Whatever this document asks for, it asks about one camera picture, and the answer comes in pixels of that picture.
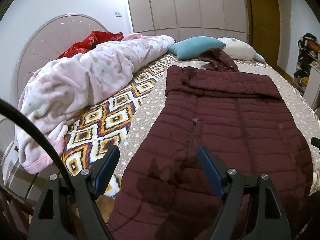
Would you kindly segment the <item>maroon quilted puffer coat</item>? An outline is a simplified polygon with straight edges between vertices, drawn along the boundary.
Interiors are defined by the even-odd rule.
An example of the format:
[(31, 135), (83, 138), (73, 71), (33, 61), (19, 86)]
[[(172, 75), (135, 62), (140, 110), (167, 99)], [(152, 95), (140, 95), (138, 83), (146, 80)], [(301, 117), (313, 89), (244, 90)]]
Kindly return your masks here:
[(312, 184), (310, 148), (267, 75), (240, 72), (225, 53), (204, 69), (171, 66), (166, 102), (129, 162), (108, 228), (115, 239), (203, 239), (221, 200), (197, 159), (207, 146), (228, 168), (271, 177), (299, 233)]

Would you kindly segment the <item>red patterned fabric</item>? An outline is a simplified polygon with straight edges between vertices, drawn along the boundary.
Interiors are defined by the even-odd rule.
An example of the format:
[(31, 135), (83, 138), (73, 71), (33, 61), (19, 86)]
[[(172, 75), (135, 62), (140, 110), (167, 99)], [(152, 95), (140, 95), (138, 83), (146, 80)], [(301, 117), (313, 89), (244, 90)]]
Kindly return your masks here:
[(71, 58), (76, 54), (85, 54), (97, 45), (108, 41), (121, 41), (124, 38), (122, 32), (111, 33), (105, 31), (92, 31), (83, 41), (76, 42), (63, 52), (57, 59)]

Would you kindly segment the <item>round beige headboard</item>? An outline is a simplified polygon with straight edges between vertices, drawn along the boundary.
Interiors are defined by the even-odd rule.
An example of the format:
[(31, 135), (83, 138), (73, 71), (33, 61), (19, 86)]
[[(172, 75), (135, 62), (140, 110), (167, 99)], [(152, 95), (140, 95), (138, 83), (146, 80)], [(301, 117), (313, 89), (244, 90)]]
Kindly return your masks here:
[(95, 18), (83, 14), (57, 16), (42, 25), (25, 44), (15, 69), (15, 95), (19, 99), (32, 75), (55, 60), (92, 31), (107, 31)]

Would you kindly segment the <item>glossy white wardrobe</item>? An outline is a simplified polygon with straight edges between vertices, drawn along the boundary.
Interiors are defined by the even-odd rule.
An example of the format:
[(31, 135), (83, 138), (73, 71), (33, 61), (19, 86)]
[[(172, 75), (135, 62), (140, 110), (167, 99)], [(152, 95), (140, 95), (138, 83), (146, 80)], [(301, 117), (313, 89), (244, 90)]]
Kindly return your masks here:
[(195, 36), (247, 41), (245, 0), (128, 0), (133, 31), (169, 35), (176, 41)]

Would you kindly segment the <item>teal pillow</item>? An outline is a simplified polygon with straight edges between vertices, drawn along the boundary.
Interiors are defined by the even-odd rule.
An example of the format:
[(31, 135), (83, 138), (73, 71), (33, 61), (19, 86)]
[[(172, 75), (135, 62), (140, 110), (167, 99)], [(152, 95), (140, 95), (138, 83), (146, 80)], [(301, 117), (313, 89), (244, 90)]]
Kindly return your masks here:
[(169, 48), (169, 53), (176, 55), (179, 60), (197, 58), (202, 52), (213, 48), (222, 49), (226, 46), (220, 40), (209, 36), (197, 36), (180, 41)]

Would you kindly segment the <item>beige dotted quilt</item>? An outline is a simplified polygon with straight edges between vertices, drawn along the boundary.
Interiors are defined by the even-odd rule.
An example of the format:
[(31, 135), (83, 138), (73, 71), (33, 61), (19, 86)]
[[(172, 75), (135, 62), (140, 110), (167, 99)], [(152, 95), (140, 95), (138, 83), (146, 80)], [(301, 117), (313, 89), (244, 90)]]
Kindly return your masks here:
[[(267, 75), (276, 85), (293, 116), (296, 126), (306, 139), (311, 152), (313, 174), (310, 193), (313, 194), (319, 191), (319, 150), (311, 145), (312, 137), (319, 138), (319, 118), (299, 92), (267, 63), (240, 60), (235, 60), (234, 62), (241, 72)], [(164, 72), (160, 75), (160, 80), (157, 81), (155, 88), (148, 94), (142, 106), (133, 115), (128, 135), (119, 143), (120, 161), (105, 192), (107, 196), (114, 198), (120, 191), (121, 178), (125, 168), (164, 108), (166, 81), (167, 73)]]

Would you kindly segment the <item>geometric patterned bed sheet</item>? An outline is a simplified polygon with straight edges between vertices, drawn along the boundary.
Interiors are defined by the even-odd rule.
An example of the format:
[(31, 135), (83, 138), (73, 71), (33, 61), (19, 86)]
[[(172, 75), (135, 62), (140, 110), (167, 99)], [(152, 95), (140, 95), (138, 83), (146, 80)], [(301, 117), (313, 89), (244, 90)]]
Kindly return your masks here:
[(160, 96), (165, 89), (164, 75), (168, 67), (202, 68), (204, 64), (198, 59), (180, 61), (167, 53), (140, 68), (122, 90), (86, 107), (65, 136), (62, 161), (67, 170), (76, 175), (102, 158), (110, 144), (128, 144), (126, 138), (136, 111), (143, 108), (151, 114), (163, 107)]

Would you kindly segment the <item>brown wooden door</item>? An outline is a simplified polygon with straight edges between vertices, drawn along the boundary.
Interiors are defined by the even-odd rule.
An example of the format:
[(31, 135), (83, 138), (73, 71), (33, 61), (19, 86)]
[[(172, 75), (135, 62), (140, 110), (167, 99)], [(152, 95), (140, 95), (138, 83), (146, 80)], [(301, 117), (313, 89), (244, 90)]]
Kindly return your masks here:
[(278, 0), (250, 0), (252, 47), (271, 67), (277, 66), (280, 44)]

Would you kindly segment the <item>pink floral blanket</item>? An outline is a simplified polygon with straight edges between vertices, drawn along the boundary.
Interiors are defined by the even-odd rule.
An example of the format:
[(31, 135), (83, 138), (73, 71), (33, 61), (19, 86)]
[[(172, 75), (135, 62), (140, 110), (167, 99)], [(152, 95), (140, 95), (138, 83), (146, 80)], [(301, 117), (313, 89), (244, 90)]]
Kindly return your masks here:
[(69, 127), (91, 107), (113, 96), (133, 75), (164, 55), (171, 36), (131, 34), (108, 41), (85, 54), (48, 62), (25, 85), (18, 110), (48, 139), (62, 157)]

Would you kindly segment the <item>cluttered white shelf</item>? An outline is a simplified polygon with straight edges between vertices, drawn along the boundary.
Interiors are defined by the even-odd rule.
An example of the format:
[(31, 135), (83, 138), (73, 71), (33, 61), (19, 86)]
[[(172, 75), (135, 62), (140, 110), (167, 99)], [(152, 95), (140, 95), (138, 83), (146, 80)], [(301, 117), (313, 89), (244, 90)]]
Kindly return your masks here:
[(319, 42), (315, 35), (306, 33), (298, 40), (298, 60), (293, 84), (309, 106), (319, 108)]

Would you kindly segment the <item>white plush pillow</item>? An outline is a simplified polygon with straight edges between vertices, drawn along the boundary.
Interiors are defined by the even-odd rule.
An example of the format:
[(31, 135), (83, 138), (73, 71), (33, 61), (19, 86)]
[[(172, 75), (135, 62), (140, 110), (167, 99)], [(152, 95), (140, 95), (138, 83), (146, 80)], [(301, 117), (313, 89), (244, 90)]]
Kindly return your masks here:
[(258, 54), (252, 46), (250, 46), (246, 42), (237, 40), (233, 37), (222, 37), (218, 38), (218, 40), (225, 44), (223, 51), (234, 60), (255, 60), (261, 63), (266, 62), (266, 60), (260, 54)]

